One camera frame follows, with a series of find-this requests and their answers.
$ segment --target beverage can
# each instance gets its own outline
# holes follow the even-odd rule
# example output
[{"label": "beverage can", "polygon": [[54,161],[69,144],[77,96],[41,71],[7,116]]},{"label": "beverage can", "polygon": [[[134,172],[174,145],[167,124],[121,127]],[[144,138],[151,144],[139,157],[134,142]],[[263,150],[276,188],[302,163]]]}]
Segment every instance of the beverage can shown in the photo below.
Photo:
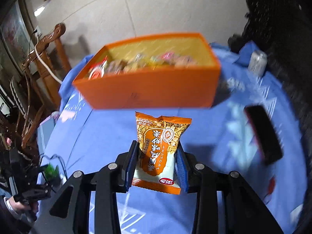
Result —
[{"label": "beverage can", "polygon": [[255,75],[262,77],[266,69],[267,55],[261,50],[254,51],[250,58],[248,70],[253,72]]}]

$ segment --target blue gripper pad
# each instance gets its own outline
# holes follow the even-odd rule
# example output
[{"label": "blue gripper pad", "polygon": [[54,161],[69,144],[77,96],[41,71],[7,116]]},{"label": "blue gripper pad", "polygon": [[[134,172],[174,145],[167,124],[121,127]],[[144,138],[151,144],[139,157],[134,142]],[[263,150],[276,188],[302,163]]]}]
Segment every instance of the blue gripper pad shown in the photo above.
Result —
[{"label": "blue gripper pad", "polygon": [[136,141],[132,142],[132,145],[130,147],[128,154],[131,154],[131,156],[129,159],[129,164],[126,169],[125,180],[124,180],[127,190],[132,185],[132,180],[133,180],[133,176],[135,173],[135,167],[136,167],[137,160],[138,160],[138,143]]},{"label": "blue gripper pad", "polygon": [[184,192],[188,192],[188,163],[185,162],[185,154],[181,144],[177,148],[177,177],[179,179],[180,187]]}]

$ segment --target open box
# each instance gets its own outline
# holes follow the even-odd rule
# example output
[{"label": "open box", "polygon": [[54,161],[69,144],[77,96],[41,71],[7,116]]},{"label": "open box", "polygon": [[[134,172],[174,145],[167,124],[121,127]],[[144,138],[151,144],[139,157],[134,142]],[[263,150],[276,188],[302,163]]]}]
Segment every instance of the open box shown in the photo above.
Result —
[{"label": "open box", "polygon": [[[191,56],[198,65],[143,68],[92,80],[85,78],[90,66],[105,56],[109,61],[130,60],[139,53],[150,57],[165,52]],[[200,33],[168,33],[105,45],[80,71],[73,85],[95,109],[210,107],[220,70],[219,61]]]}]

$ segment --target round metal bolt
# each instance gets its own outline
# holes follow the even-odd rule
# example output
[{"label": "round metal bolt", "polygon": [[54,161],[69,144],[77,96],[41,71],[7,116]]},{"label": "round metal bolt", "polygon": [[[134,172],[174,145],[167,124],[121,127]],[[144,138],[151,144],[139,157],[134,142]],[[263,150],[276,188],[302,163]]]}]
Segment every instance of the round metal bolt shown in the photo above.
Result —
[{"label": "round metal bolt", "polygon": [[238,178],[238,177],[239,177],[239,173],[233,171],[233,172],[231,172],[231,177],[233,177],[233,178]]},{"label": "round metal bolt", "polygon": [[79,177],[81,177],[81,175],[82,175],[81,171],[75,171],[74,172],[74,178],[79,178]]},{"label": "round metal bolt", "polygon": [[110,169],[110,170],[114,170],[114,169],[116,169],[117,168],[117,164],[116,163],[110,163],[109,165],[108,165],[108,169]]},{"label": "round metal bolt", "polygon": [[205,168],[205,166],[204,166],[202,163],[197,163],[197,164],[195,165],[195,168],[198,169],[198,170],[202,170],[202,169]]}]

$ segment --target orange snack package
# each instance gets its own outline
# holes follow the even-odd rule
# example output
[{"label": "orange snack package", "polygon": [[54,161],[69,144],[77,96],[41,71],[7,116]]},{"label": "orange snack package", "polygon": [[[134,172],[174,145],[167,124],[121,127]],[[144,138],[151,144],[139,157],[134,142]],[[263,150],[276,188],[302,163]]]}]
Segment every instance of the orange snack package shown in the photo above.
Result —
[{"label": "orange snack package", "polygon": [[160,192],[179,194],[175,162],[180,136],[191,119],[153,116],[135,112],[139,156],[132,185]]}]

